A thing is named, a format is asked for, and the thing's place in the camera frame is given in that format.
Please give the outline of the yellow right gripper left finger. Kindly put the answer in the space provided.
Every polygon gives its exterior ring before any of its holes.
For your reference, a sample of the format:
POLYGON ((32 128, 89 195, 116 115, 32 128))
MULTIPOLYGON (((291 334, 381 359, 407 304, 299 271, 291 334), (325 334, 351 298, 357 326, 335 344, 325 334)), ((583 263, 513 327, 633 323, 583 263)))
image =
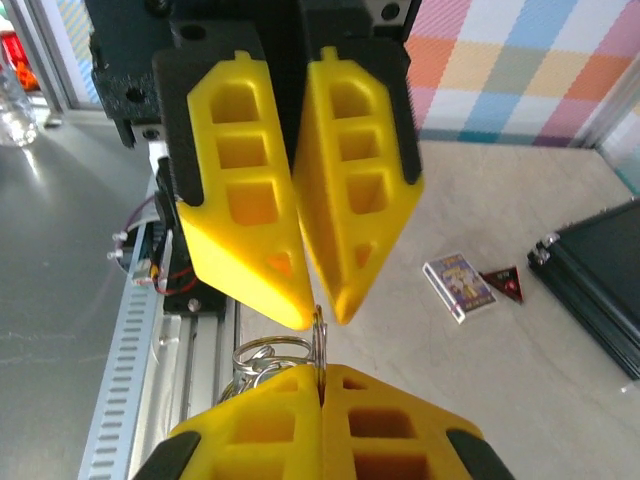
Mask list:
POLYGON ((297 366, 177 425, 136 479, 320 479, 321 407, 297 366))

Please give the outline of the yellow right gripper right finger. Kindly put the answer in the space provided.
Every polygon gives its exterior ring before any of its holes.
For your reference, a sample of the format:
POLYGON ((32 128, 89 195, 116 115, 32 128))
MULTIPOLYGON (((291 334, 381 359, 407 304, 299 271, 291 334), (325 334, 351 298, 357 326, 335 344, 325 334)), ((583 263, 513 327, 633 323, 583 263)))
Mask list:
POLYGON ((469 420, 344 365, 327 369, 324 479, 512 479, 469 420))

